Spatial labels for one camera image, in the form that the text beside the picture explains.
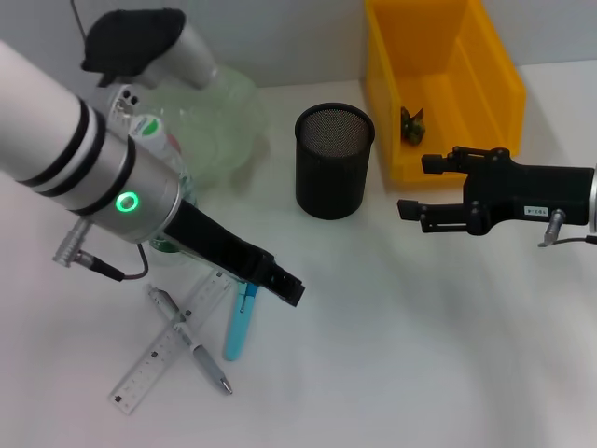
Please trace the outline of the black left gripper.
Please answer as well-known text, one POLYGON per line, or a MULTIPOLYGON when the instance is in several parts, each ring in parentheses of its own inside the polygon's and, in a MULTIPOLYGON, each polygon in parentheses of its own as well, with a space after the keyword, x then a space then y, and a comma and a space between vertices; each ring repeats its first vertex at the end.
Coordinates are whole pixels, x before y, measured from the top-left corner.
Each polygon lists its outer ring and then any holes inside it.
POLYGON ((187 251, 298 306, 305 286, 297 277, 280 267, 272 254, 226 230, 187 201, 180 203, 164 233, 187 251))

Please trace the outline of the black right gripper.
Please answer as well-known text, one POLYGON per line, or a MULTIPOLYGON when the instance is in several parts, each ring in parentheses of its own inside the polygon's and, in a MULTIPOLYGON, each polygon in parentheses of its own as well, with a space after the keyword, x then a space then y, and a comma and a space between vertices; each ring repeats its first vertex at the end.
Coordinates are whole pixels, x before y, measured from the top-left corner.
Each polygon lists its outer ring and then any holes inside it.
POLYGON ((423 172, 428 175, 467 175, 464 204, 397 202, 401 219, 417 221, 424 233, 467 232, 487 234, 508 220, 547 222, 561 210, 564 222, 589 223, 593 168, 519 164, 504 148, 454 147, 445 156, 424 154, 423 172))

